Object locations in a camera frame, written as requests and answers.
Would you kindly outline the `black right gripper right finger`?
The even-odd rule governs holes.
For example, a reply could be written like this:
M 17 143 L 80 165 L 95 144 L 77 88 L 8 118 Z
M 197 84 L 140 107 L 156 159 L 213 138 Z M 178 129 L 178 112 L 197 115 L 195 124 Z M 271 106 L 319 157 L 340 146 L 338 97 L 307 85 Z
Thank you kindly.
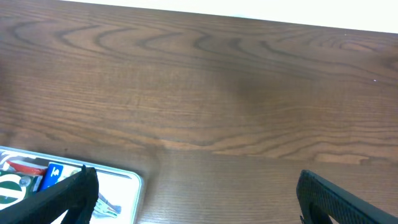
M 296 194 L 303 224 L 397 223 L 397 217 L 367 203 L 310 170 L 300 173 Z

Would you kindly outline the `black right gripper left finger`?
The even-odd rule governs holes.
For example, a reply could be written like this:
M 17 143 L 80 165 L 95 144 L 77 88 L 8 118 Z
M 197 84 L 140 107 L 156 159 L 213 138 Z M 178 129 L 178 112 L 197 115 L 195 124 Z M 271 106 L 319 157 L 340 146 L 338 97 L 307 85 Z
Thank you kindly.
M 52 223 L 65 214 L 62 223 L 89 224 L 98 193 L 96 169 L 83 166 L 76 174 L 1 210 L 1 223 Z

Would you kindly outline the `white Panadol box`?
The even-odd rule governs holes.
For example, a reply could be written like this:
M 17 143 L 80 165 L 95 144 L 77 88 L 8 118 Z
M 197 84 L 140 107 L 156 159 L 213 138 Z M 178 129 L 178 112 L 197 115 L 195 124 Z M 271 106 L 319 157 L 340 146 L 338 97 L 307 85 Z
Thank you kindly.
M 99 194 L 90 223 L 131 223 L 130 179 L 100 171 L 97 176 Z

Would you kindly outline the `clear plastic container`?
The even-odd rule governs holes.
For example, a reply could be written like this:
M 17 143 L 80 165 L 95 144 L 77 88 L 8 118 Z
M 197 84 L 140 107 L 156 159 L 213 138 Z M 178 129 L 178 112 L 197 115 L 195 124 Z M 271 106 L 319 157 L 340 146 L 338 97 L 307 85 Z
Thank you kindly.
M 96 173 L 98 171 L 100 171 L 100 172 L 110 173 L 113 175 L 121 175 L 122 177 L 129 178 L 130 184 L 128 187 L 128 191 L 129 191 L 129 194 L 131 195 L 130 199 L 129 199 L 129 201 L 131 202 L 131 223 L 134 223 L 136 221 L 137 211 L 138 211 L 139 204 L 141 201 L 142 186 L 144 184 L 142 177 L 137 175 L 136 173 L 113 168 L 113 167 L 107 167 L 107 166 L 103 166 L 103 165 L 99 165 L 99 164 L 94 164 L 94 163 L 90 163 L 90 162 L 78 161 L 78 160 L 74 160 L 74 159 L 68 159 L 65 157 L 52 156 L 49 154 L 42 154 L 39 152 L 24 151 L 21 149 L 15 149 L 15 148 L 11 148 L 11 147 L 2 146 L 1 147 L 1 171 L 4 170 L 4 171 L 9 171 L 9 172 L 24 174 L 21 172 L 16 172 L 12 167 L 10 167 L 8 164 L 6 164 L 7 161 L 14 161 L 14 160 L 26 161 L 26 162 L 30 162 L 33 164 L 46 166 L 46 167 L 48 167 L 50 162 L 67 164 L 67 165 L 75 166 L 75 167 L 82 167 L 82 166 L 93 167 L 96 169 Z M 40 190 L 39 190 L 40 184 L 42 183 L 44 175 L 31 175 L 31 176 L 35 177 L 35 182 L 34 182 L 34 186 L 33 186 L 33 190 L 32 190 L 32 195 L 34 195 L 34 194 L 40 192 Z

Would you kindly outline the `green Zam-Buk box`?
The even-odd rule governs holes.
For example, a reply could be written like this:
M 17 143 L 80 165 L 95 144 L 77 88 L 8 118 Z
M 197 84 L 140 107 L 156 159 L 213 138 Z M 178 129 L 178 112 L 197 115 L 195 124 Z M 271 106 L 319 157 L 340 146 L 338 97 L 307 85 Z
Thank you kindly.
M 21 202 L 32 195 L 35 177 L 1 171 L 1 210 Z

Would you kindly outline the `red medicine box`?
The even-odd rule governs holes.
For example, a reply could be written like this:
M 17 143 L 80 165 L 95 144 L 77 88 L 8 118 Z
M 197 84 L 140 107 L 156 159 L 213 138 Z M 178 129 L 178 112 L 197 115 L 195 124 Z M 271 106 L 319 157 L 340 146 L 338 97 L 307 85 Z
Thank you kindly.
M 21 172 L 29 175 L 45 175 L 47 171 L 46 166 L 41 166 L 26 161 L 7 161 L 6 164 L 12 167 L 16 172 Z

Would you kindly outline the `blue cooling patch box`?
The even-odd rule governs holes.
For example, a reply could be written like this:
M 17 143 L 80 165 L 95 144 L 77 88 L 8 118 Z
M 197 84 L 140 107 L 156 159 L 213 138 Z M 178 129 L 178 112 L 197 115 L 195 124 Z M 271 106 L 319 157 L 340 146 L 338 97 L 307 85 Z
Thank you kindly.
M 70 177 L 81 171 L 81 167 L 70 166 L 57 162 L 50 162 L 47 171 L 44 175 L 42 183 L 40 184 L 40 191 L 43 191 L 58 182 Z

